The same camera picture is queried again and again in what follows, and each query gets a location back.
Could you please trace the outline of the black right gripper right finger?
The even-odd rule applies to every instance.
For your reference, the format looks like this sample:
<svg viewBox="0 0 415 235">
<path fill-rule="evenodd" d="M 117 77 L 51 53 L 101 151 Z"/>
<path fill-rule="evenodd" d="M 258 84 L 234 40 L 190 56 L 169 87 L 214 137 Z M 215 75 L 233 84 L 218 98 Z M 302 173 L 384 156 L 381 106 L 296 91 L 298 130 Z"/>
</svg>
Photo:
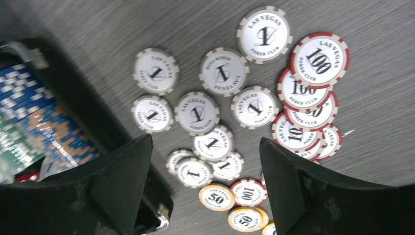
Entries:
<svg viewBox="0 0 415 235">
<path fill-rule="evenodd" d="M 302 158 L 269 138 L 259 145 L 279 235 L 412 235 L 415 187 L 352 178 Z"/>
</svg>

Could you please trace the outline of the yellow poker chip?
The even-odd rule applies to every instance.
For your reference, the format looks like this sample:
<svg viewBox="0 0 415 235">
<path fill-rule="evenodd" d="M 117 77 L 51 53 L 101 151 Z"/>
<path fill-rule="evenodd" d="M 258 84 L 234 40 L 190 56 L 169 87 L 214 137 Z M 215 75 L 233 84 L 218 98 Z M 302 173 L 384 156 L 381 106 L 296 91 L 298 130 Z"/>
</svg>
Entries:
<svg viewBox="0 0 415 235">
<path fill-rule="evenodd" d="M 211 183 L 200 189 L 198 198 L 203 206 L 217 212 L 228 211 L 235 205 L 233 192 L 218 183 Z"/>
<path fill-rule="evenodd" d="M 277 235 L 275 224 L 273 221 L 269 222 L 263 229 L 262 235 Z"/>
<path fill-rule="evenodd" d="M 236 231 L 251 233 L 266 227 L 269 222 L 267 212 L 260 207 L 238 207 L 228 215 L 228 224 Z"/>
</svg>

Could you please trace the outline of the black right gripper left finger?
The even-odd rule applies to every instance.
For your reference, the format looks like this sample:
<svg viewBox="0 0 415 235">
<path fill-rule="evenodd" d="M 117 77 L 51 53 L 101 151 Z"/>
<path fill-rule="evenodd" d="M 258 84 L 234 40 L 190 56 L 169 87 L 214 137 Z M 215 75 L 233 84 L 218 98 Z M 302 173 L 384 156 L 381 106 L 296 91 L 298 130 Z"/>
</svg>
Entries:
<svg viewBox="0 0 415 235">
<path fill-rule="evenodd" d="M 153 141 L 147 134 L 81 166 L 0 187 L 3 235 L 138 235 L 153 229 L 143 201 Z"/>
</svg>

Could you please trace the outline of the blue red chip stack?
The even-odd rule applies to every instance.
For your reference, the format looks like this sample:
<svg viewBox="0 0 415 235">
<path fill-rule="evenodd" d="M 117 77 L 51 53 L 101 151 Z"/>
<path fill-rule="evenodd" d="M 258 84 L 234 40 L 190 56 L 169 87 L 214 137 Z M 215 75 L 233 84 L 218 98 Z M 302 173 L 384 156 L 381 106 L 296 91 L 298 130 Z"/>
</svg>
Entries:
<svg viewBox="0 0 415 235">
<path fill-rule="evenodd" d="M 82 165 L 101 151 L 23 64 L 0 71 L 0 113 L 58 171 Z"/>
</svg>

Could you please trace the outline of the black poker set case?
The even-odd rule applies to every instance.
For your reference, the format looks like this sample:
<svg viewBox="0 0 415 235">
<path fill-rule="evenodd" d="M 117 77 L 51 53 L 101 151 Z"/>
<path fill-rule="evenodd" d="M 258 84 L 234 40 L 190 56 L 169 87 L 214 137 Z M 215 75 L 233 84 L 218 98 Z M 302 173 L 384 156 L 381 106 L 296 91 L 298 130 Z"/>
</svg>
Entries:
<svg viewBox="0 0 415 235">
<path fill-rule="evenodd" d="M 135 140 L 118 124 L 94 91 L 67 65 L 66 60 L 49 45 L 37 39 L 2 42 L 0 70 L 17 64 L 25 65 L 29 72 L 50 90 L 57 103 L 98 147 L 101 156 Z M 46 164 L 44 158 L 40 168 L 40 181 L 64 172 Z M 151 164 L 143 191 L 143 201 L 153 212 L 153 229 L 140 235 L 166 229 L 170 222 L 173 202 L 169 190 L 152 170 Z"/>
</svg>

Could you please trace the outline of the green white chip stack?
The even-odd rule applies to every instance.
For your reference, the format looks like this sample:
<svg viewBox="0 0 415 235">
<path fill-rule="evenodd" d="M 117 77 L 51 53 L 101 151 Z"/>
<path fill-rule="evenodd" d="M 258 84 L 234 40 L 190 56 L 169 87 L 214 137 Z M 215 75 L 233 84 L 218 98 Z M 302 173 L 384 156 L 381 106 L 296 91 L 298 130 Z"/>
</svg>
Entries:
<svg viewBox="0 0 415 235">
<path fill-rule="evenodd" d="M 0 114 L 0 182 L 2 184 L 41 180 L 45 157 L 42 141 L 29 127 L 28 119 Z"/>
</svg>

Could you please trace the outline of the red 100 poker chip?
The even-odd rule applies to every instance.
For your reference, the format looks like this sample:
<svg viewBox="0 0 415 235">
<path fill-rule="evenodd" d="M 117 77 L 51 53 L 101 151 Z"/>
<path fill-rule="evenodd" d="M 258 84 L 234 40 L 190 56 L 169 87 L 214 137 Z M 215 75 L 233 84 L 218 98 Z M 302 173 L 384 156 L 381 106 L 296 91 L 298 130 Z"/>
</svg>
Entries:
<svg viewBox="0 0 415 235">
<path fill-rule="evenodd" d="M 306 113 L 296 112 L 288 108 L 284 114 L 288 122 L 301 131 L 320 131 L 329 126 L 337 116 L 339 103 L 334 92 L 329 92 L 327 101 L 318 109 Z"/>
<path fill-rule="evenodd" d="M 286 68 L 277 84 L 277 94 L 283 105 L 296 112 L 314 111 L 328 101 L 331 88 L 312 89 L 299 83 Z"/>
<path fill-rule="evenodd" d="M 293 78 L 312 89 L 330 88 L 348 70 L 350 51 L 343 38 L 332 32 L 317 32 L 300 40 L 290 60 Z"/>
<path fill-rule="evenodd" d="M 323 144 L 320 131 L 309 132 L 294 127 L 285 113 L 278 114 L 273 121 L 271 133 L 276 143 L 296 154 L 319 148 Z"/>
<path fill-rule="evenodd" d="M 333 157 L 340 150 L 343 143 L 343 137 L 340 130 L 333 124 L 330 124 L 324 128 L 323 133 L 325 136 L 326 144 L 321 155 L 316 158 L 317 161 L 323 161 Z"/>
<path fill-rule="evenodd" d="M 231 191 L 234 194 L 235 203 L 239 206 L 256 207 L 268 198 L 266 188 L 254 178 L 235 180 L 231 184 Z"/>
</svg>

